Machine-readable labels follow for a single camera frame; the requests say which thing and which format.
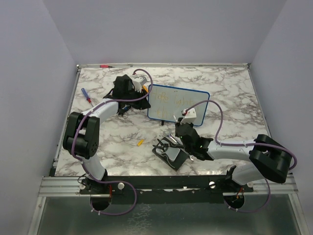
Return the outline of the blue framed whiteboard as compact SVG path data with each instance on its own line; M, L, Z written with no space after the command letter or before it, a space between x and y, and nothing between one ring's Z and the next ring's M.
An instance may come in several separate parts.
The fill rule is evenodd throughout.
M154 84L148 96L151 107L147 116L150 119L175 122L173 115L180 118L184 109L209 98L210 94L205 91Z

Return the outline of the yellow marker cap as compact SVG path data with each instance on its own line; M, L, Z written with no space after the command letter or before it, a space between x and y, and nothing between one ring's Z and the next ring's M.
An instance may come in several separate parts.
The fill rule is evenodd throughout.
M144 142L144 139L141 139L138 143L137 143L137 146L141 146Z

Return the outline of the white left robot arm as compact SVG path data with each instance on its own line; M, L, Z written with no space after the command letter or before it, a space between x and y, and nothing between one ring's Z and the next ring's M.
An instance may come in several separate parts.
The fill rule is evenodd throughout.
M118 76L114 87L101 102L82 113L72 112L67 120L63 139L63 149L77 159L92 180L91 187L97 193L107 190L107 170L101 165L96 154L99 146L100 125L129 108L145 110L151 107L147 100L148 91L143 86L147 83L144 75Z

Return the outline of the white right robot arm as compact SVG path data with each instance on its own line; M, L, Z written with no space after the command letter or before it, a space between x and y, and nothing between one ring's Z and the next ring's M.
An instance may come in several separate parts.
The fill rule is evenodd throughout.
M267 135L259 134L252 141L221 142L201 137L192 123L175 123L175 136L184 150L201 161L231 159L247 162L229 171L225 178L225 187L236 191L249 182L267 179L282 184L286 181L293 158L291 152Z

